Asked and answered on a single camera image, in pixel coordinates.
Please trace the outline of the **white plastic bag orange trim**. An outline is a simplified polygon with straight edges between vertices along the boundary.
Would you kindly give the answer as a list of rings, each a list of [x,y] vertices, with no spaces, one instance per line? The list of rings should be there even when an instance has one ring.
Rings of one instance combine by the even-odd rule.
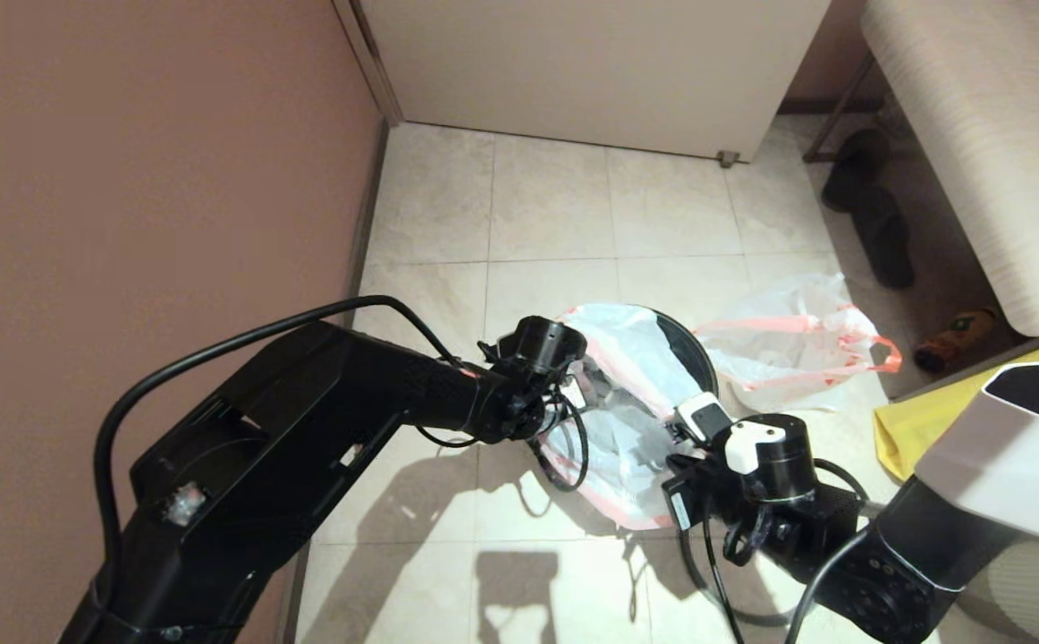
[[[584,304],[557,321],[587,339],[587,352],[569,371],[601,371],[611,394],[598,409],[539,437],[536,455],[602,516],[631,531],[670,529],[674,522],[660,485],[670,476],[666,458],[695,455],[688,437],[657,415],[647,363],[663,338],[651,308],[630,304]]]

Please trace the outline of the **black round trash bin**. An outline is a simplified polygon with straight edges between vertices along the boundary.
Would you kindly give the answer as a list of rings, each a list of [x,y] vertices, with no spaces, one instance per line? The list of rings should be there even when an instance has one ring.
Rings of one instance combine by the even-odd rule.
[[[663,338],[663,348],[647,360],[659,419],[675,425],[705,409],[722,411],[717,375],[703,344],[678,319],[657,308],[651,313]]]

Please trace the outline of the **used white printed trash bag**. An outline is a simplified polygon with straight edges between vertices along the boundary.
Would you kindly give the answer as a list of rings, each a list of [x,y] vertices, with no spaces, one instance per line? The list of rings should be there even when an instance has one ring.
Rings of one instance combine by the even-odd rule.
[[[773,281],[694,336],[738,401],[760,412],[836,412],[851,378],[897,372],[903,363],[899,346],[852,302],[840,272]]]

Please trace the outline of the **yellow fabric bag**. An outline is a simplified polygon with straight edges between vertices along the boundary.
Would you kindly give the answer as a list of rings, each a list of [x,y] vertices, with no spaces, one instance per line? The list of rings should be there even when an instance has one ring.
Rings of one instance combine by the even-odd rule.
[[[1039,348],[1009,363],[1039,363]],[[916,398],[897,401],[874,411],[876,460],[898,481],[908,479],[920,458],[973,401],[1001,366],[978,372],[960,382],[935,387]]]

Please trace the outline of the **orange brown shoe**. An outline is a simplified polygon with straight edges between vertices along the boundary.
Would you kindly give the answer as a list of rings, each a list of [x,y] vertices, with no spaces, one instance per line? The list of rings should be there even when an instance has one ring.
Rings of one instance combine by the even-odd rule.
[[[993,308],[961,311],[944,330],[920,343],[913,351],[913,363],[924,372],[941,374],[992,333],[997,322]]]

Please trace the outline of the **black slipper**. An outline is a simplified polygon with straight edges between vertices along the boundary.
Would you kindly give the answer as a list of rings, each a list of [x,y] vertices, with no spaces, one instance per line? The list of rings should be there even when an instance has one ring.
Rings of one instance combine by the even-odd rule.
[[[852,204],[850,216],[876,281],[894,290],[911,288],[916,274],[908,252],[908,221],[891,192],[867,188]]]
[[[891,142],[883,131],[863,128],[849,135],[835,154],[829,178],[819,194],[824,207],[848,213],[886,166]]]

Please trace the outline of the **white door panel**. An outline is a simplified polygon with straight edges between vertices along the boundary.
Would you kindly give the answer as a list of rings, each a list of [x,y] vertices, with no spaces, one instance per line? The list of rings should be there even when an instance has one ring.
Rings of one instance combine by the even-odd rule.
[[[831,0],[361,0],[412,123],[752,162]]]

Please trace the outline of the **dark metal bench leg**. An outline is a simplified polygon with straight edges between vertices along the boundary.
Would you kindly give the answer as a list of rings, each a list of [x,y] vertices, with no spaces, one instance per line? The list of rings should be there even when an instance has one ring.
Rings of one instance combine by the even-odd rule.
[[[827,152],[824,150],[827,140],[832,135],[834,128],[837,127],[840,119],[844,114],[847,113],[847,107],[850,106],[852,98],[859,91],[860,86],[863,85],[868,73],[874,69],[875,58],[874,53],[867,52],[862,61],[859,62],[858,68],[852,74],[850,81],[847,82],[845,89],[840,95],[837,103],[835,103],[833,109],[827,115],[825,122],[819,131],[814,136],[809,147],[803,152],[802,162],[811,165],[818,163],[833,163],[835,158],[834,152]]]

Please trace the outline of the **wood grain bench top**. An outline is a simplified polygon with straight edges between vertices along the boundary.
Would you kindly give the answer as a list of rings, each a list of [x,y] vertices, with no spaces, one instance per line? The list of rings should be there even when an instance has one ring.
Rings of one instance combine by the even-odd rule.
[[[860,29],[1007,321],[1039,336],[1039,0],[867,0]]]

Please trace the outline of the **grey door frame strip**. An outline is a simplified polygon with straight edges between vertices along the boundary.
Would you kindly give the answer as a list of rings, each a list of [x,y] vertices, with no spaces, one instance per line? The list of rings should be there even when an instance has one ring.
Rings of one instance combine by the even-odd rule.
[[[376,37],[364,14],[363,0],[332,0],[332,4],[377,109],[390,127],[400,126],[405,122],[404,115],[381,60]]]

